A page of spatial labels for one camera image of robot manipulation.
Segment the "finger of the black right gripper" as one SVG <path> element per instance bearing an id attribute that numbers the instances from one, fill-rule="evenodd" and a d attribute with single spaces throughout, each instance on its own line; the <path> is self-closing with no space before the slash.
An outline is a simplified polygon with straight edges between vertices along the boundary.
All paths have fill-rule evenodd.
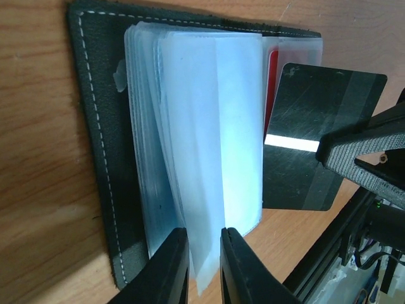
<path id="1" fill-rule="evenodd" d="M 316 159 L 336 174 L 404 208 L 404 103 L 325 134 Z"/>

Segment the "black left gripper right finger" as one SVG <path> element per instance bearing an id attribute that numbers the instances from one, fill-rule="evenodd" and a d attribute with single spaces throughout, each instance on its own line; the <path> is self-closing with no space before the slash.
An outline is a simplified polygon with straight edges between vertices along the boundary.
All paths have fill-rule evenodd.
<path id="1" fill-rule="evenodd" d="M 223 303 L 300 303 L 233 227 L 221 230 L 220 275 Z"/>

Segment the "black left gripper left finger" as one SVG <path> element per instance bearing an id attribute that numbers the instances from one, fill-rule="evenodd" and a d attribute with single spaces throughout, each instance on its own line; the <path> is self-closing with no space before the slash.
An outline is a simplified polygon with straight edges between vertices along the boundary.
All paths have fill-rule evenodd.
<path id="1" fill-rule="evenodd" d="M 187 303 L 189 241 L 185 228 L 171 231 L 142 271 L 110 303 Z"/>

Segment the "black credit card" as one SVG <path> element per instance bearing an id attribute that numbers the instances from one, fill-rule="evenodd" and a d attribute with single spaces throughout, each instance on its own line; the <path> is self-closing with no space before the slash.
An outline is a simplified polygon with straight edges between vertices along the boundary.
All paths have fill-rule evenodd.
<path id="1" fill-rule="evenodd" d="M 369 120 L 387 83 L 380 73 L 287 63 L 263 152 L 263 208 L 327 211 L 343 178 L 316 159 L 320 139 Z"/>

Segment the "black leather card holder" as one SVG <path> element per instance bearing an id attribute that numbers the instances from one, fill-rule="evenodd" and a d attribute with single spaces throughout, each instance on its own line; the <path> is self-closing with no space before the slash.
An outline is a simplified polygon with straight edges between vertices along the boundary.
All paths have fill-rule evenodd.
<path id="1" fill-rule="evenodd" d="M 73 1 L 66 17 L 94 156 L 104 231 L 116 287 L 126 287 L 171 231 L 181 226 L 153 106 L 137 109 L 127 82 L 125 32 L 139 22 L 319 38 L 319 32 L 178 9 Z"/>

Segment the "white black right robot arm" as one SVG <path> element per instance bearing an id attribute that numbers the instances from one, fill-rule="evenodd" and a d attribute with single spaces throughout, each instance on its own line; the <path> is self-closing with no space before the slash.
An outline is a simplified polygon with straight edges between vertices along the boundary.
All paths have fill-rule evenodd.
<path id="1" fill-rule="evenodd" d="M 404 254 L 404 102 L 369 120 L 324 135 L 316 152 L 324 168 L 357 184 L 365 195 L 387 200 L 373 203 L 351 232 L 356 265 L 370 268 L 387 256 L 403 265 Z M 370 238 L 396 253 L 373 254 L 367 261 L 361 255 L 364 238 Z"/>

